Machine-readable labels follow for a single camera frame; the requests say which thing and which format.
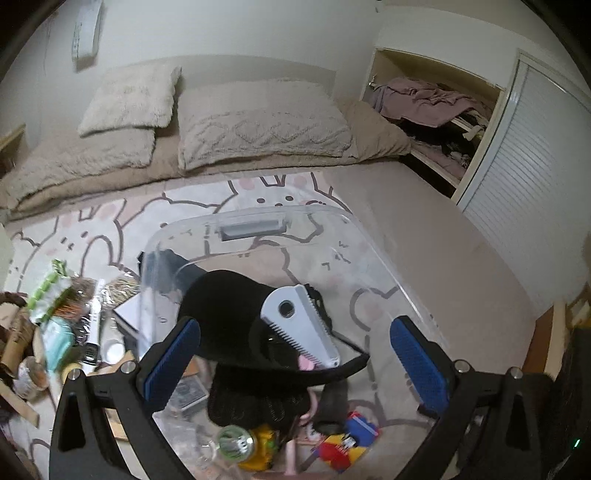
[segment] cardboard tube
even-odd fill
[[[17,377],[18,366],[21,363],[25,348],[33,339],[34,331],[35,326],[29,322],[29,311],[26,307],[21,308],[12,321],[10,337],[0,360],[0,367],[13,378]]]

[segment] bin handle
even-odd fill
[[[287,232],[285,217],[233,223],[231,225],[222,225],[219,229],[222,242],[254,236],[278,235],[285,232]]]

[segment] pink clothing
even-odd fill
[[[489,118],[489,109],[463,93],[442,90],[434,83],[398,77],[376,89],[372,106],[393,120],[405,118],[426,127],[440,127],[460,113],[475,109]]]

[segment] beige carpet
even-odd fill
[[[456,205],[398,162],[324,176],[413,286],[452,359],[493,372],[523,364],[535,324],[530,301]]]

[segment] fluffy white pillow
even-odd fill
[[[174,87],[180,73],[181,67],[161,61],[108,71],[78,126],[79,135],[166,127],[173,115]]]

